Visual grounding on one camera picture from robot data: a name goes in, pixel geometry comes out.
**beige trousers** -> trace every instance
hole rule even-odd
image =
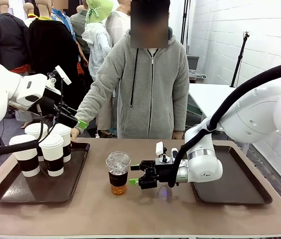
[[[97,130],[109,130],[112,127],[112,111],[112,94],[110,94],[96,116]]]

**orange liquid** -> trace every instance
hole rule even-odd
[[[111,185],[111,190],[114,195],[121,195],[126,191],[126,184],[122,187],[115,187]]]

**brown serving tray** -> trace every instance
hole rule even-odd
[[[207,203],[229,205],[270,204],[272,197],[230,146],[216,146],[217,158],[223,166],[219,180],[207,183],[192,183],[198,198]]]
[[[64,173],[50,177],[44,162],[34,177],[23,176],[18,164],[0,183],[0,203],[46,204],[63,203],[73,197],[81,176],[88,143],[72,143],[71,160],[64,163]]]

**black jacket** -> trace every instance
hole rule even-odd
[[[8,70],[30,63],[28,28],[10,13],[0,14],[0,64]]]
[[[69,86],[63,83],[63,101],[78,109],[85,96],[77,72],[80,52],[66,26],[60,21],[36,19],[29,28],[29,48],[36,73],[46,75],[57,65],[64,70],[72,83]],[[60,90],[60,82],[55,87]]]

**black pole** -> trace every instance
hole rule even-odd
[[[239,65],[240,65],[240,62],[242,60],[242,56],[244,54],[245,45],[246,45],[246,42],[247,42],[247,39],[248,39],[249,36],[250,35],[248,34],[248,32],[246,32],[245,37],[244,37],[244,42],[242,43],[242,47],[241,47],[241,50],[240,50],[240,55],[238,56],[238,62],[237,62],[237,65],[236,65],[234,77],[232,78],[232,82],[231,82],[230,87],[234,87],[235,80],[236,80],[237,73],[238,73],[238,69],[239,69]]]
[[[183,16],[182,16],[182,26],[181,26],[181,38],[180,38],[181,44],[184,44],[188,3],[189,3],[189,0],[185,0],[185,2],[184,2],[184,12],[183,12]]]

